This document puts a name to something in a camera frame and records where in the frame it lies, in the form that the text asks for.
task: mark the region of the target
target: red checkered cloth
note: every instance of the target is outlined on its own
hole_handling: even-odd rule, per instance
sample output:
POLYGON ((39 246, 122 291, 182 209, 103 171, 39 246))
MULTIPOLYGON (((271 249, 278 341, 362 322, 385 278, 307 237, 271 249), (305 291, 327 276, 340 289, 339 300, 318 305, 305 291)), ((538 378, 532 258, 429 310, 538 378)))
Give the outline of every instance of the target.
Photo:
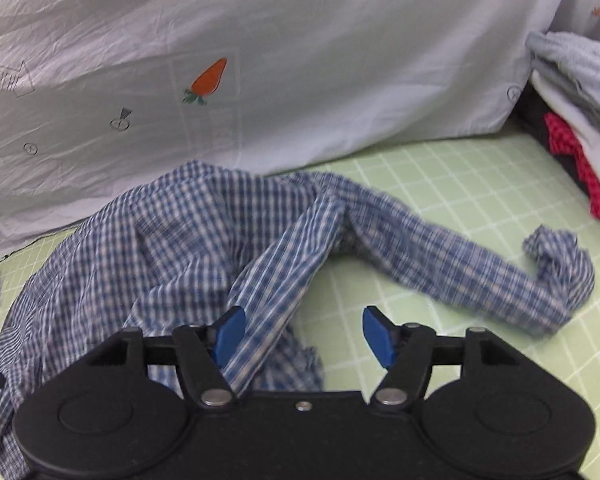
POLYGON ((582 151, 580 141, 563 118, 554 113, 544 115, 544 124, 549 130, 549 151, 553 155, 571 155, 575 159, 578 178, 589 189, 591 214, 600 219, 600 181, 582 151))

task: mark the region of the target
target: light gray cloth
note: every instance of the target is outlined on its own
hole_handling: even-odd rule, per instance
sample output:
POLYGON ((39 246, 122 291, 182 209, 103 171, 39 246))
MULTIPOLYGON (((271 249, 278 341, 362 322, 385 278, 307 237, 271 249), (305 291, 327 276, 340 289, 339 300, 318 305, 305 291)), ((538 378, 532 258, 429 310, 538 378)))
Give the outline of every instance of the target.
POLYGON ((600 131, 600 42, 570 32, 532 32, 532 67, 559 86, 600 131))

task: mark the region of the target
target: blue and white checkered shirt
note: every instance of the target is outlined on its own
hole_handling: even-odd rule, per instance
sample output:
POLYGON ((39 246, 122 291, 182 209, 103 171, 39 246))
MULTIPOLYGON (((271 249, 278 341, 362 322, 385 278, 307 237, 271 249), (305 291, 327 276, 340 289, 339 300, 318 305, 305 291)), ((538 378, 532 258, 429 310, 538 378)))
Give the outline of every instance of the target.
MULTIPOLYGON (((262 177, 190 162, 89 218, 11 307, 0 334, 0 472, 28 473, 14 410, 122 327, 164 335, 240 305, 246 334, 222 370, 234 390, 319 390, 320 361, 288 324, 330 254, 356 254, 438 301, 554 332, 591 294, 591 260, 573 234, 542 226, 524 248, 539 263, 537 280, 342 176, 262 177)), ((168 368, 152 378, 177 389, 168 368)))

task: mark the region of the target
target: grid pattern surface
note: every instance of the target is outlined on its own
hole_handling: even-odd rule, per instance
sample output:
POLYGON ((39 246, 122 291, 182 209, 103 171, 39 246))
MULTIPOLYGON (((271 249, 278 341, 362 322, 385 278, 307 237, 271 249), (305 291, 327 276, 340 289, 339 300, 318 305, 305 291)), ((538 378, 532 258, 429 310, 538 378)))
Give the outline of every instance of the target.
MULTIPOLYGON (((424 218, 452 228, 528 272, 522 240, 541 224, 569 228, 596 266, 592 299, 553 338, 524 333, 436 304, 393 284, 353 258, 332 258, 315 277, 294 319, 303 343, 316 346, 328 389, 360 389, 369 395, 383 370, 362 335, 362 310, 376 304, 394 322, 416 321, 439 334, 463 335, 483 324, 583 395, 594 408, 598 433, 583 473, 600 480, 600 222, 584 195, 530 137, 507 134, 478 139, 373 148, 312 168, 344 174, 384 190, 424 218)), ((71 231, 42 238, 0 263, 0 328, 26 279, 71 231)), ((430 390, 458 376, 437 368, 430 390)))

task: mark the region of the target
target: carrot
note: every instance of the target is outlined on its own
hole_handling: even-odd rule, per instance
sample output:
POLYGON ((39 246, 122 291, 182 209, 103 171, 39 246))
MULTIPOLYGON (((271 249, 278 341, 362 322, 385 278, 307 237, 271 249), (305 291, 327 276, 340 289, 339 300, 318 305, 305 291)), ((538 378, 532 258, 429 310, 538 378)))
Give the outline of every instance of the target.
POLYGON ((193 101, 198 101, 198 104, 206 105, 206 101, 203 98, 218 90, 225 67, 225 57, 218 59, 218 61, 213 63, 213 65, 207 68, 200 77, 193 82, 191 89, 186 89, 184 91, 184 99, 182 102, 192 103, 193 101))

